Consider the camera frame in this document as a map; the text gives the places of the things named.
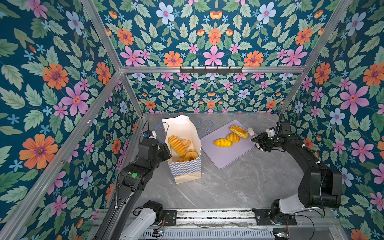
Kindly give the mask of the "long striped bread loaf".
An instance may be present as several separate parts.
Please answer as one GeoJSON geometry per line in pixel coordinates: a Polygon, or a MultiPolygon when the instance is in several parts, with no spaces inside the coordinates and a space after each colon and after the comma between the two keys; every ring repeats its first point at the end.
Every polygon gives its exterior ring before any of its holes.
{"type": "Polygon", "coordinates": [[[187,148],[182,144],[181,140],[178,137],[169,137],[169,144],[179,156],[184,156],[187,153],[187,148]]]}

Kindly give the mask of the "blue checkered paper bag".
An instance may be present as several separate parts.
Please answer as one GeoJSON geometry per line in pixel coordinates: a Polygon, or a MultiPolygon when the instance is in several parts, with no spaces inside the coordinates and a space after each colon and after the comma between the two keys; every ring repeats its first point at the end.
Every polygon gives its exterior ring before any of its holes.
{"type": "Polygon", "coordinates": [[[176,184],[198,180],[202,177],[201,138],[209,133],[214,123],[202,120],[194,124],[186,115],[163,119],[158,126],[165,130],[165,143],[171,152],[167,160],[176,184]]]}

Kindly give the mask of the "golden braided bread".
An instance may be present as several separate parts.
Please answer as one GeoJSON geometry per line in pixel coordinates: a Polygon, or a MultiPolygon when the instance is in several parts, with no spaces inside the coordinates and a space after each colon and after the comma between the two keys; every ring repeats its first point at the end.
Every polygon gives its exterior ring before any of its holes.
{"type": "Polygon", "coordinates": [[[194,149],[190,149],[184,156],[184,161],[185,162],[188,162],[188,161],[192,161],[192,160],[195,160],[199,157],[199,154],[194,150],[194,149]]]}

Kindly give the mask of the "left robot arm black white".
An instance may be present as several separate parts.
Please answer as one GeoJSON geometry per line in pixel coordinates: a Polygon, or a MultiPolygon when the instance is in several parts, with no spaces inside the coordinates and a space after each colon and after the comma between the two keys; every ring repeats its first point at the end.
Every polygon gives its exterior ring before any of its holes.
{"type": "Polygon", "coordinates": [[[156,138],[144,138],[139,143],[135,160],[119,174],[111,206],[94,236],[95,240],[120,238],[127,218],[152,179],[154,170],[170,158],[171,152],[167,144],[159,142],[156,138]]]}

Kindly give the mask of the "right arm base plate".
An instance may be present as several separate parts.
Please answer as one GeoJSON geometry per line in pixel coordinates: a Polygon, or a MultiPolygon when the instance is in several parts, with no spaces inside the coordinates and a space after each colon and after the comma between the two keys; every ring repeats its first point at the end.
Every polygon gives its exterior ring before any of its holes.
{"type": "Polygon", "coordinates": [[[252,212],[255,214],[258,226],[282,226],[286,224],[289,226],[297,225],[296,217],[294,215],[283,214],[279,210],[253,208],[252,212]]]}

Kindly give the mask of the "lilac plastic tray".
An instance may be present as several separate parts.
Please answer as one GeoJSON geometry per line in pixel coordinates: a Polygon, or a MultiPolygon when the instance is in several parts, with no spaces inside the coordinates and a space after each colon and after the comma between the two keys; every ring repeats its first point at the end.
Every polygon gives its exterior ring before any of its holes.
{"type": "Polygon", "coordinates": [[[201,138],[202,150],[218,169],[224,169],[254,149],[246,127],[233,120],[201,138]]]}

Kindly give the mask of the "crusty bread slice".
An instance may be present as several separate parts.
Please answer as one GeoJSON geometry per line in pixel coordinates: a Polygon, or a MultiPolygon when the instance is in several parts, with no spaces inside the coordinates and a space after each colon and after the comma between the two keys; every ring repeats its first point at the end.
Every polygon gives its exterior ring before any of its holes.
{"type": "Polygon", "coordinates": [[[247,139],[249,137],[249,133],[248,131],[246,131],[245,129],[237,126],[237,125],[232,125],[230,127],[230,130],[236,134],[237,136],[239,136],[240,138],[242,139],[247,139]]]}

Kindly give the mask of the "metal tongs with white tips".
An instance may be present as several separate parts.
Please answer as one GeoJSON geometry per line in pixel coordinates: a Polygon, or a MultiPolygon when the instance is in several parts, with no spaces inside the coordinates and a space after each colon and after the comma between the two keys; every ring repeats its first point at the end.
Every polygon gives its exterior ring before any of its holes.
{"type": "Polygon", "coordinates": [[[253,128],[249,127],[249,128],[247,129],[247,131],[248,131],[249,136],[251,137],[251,141],[255,144],[255,146],[256,146],[258,149],[260,149],[260,145],[259,145],[258,140],[257,140],[258,135],[255,133],[255,131],[253,130],[253,128]]]}

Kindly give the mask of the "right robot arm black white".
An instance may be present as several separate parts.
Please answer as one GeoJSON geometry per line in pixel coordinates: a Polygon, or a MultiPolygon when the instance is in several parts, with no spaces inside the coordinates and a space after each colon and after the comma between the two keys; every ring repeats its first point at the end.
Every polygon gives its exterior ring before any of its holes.
{"type": "Polygon", "coordinates": [[[277,122],[274,128],[254,136],[251,141],[263,152],[287,152],[304,173],[296,194],[272,203],[268,212],[271,223],[288,223],[296,214],[315,208],[325,210],[341,206],[342,173],[321,162],[304,144],[303,138],[292,133],[288,122],[277,122]]]}

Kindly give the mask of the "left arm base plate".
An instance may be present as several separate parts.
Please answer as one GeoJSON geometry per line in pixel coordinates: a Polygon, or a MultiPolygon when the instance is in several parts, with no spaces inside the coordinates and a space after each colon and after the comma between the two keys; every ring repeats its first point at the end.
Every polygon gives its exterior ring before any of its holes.
{"type": "Polygon", "coordinates": [[[178,215],[177,210],[164,210],[163,211],[164,226],[166,226],[166,227],[176,226],[177,215],[178,215]]]}

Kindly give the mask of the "round golden bread roll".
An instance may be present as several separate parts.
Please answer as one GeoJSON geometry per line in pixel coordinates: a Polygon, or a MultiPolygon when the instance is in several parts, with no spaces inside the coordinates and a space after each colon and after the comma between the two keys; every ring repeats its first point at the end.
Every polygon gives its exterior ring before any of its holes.
{"type": "Polygon", "coordinates": [[[181,142],[186,148],[189,148],[192,143],[190,140],[181,140],[181,142]]]}

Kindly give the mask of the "striped fake bread roll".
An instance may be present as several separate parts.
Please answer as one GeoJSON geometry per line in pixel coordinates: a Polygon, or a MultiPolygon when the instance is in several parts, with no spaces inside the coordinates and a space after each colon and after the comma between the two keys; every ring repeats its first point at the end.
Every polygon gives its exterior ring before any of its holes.
{"type": "Polygon", "coordinates": [[[226,139],[232,143],[238,143],[240,141],[240,137],[235,134],[235,133],[231,133],[229,134],[226,139]]]}

